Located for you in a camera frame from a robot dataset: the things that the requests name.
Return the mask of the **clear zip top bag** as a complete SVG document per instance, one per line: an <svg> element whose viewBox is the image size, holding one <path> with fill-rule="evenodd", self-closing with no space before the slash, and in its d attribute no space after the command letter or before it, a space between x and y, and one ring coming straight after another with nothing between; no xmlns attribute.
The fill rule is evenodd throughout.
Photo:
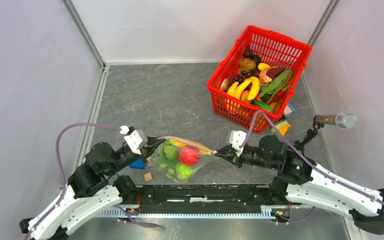
<svg viewBox="0 0 384 240"><path fill-rule="evenodd" d="M149 140L150 160L155 169L175 183L187 182L216 153L205 145L181 137L162 136Z"/></svg>

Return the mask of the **red toy tomato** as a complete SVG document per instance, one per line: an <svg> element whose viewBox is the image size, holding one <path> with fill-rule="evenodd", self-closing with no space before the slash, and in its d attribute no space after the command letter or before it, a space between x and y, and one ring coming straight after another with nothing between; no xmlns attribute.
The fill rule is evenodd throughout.
<svg viewBox="0 0 384 240"><path fill-rule="evenodd" d="M194 166L200 161L201 153L197 149L184 147L180 149L178 159L187 166Z"/></svg>

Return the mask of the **green toy lettuce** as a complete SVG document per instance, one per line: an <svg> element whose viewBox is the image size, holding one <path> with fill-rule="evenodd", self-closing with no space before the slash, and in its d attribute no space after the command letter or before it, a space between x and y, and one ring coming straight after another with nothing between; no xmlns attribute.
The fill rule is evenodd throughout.
<svg viewBox="0 0 384 240"><path fill-rule="evenodd" d="M152 161L154 166L161 171L166 177L170 178L173 181L178 181L176 175L175 166L179 163L179 159L177 156L176 160L167 160L163 157L163 146L160 145L156 155L153 157Z"/></svg>

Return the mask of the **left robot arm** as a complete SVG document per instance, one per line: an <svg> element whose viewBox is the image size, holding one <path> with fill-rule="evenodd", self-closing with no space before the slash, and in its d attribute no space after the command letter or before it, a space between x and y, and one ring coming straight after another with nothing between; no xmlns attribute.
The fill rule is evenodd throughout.
<svg viewBox="0 0 384 240"><path fill-rule="evenodd" d="M92 146L65 190L37 217L20 221L21 232L33 240L65 240L103 210L137 200L138 188L128 175L118 176L112 184L109 179L133 162L146 160L162 140L135 134L124 139L118 150L107 142Z"/></svg>

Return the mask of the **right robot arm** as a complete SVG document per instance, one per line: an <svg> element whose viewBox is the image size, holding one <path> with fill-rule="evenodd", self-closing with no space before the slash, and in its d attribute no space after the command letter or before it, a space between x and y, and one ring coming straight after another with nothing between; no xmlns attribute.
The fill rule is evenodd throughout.
<svg viewBox="0 0 384 240"><path fill-rule="evenodd" d="M240 147L244 133L233 132L230 144L215 156L238 168L247 164L277 171L268 190L276 205L310 205L351 219L359 229L384 234L384 188L369 189L328 171L310 158L302 159L274 135L263 136L258 146Z"/></svg>

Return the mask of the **single yellow toy banana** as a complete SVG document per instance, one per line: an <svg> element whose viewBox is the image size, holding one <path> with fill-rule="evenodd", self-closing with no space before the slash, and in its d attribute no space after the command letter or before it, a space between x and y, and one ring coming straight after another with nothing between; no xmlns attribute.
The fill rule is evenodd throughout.
<svg viewBox="0 0 384 240"><path fill-rule="evenodd" d="M171 138L171 139L169 139L169 142L172 145L179 147L179 148L190 148L190 149L197 150L202 155L212 155L214 153L213 150L209 149L208 147L206 147L205 145L203 145L201 143L187 140L187 139L183 139L183 138L179 138L179 139Z"/></svg>

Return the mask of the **green toy lime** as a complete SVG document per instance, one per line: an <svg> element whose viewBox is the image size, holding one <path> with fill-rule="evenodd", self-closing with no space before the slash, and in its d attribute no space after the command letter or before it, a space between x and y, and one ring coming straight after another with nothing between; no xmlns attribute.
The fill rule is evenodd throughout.
<svg viewBox="0 0 384 240"><path fill-rule="evenodd" d="M176 164L175 172L176 172L176 176L179 180L187 180L195 173L195 171L192 167L185 165L181 162Z"/></svg>

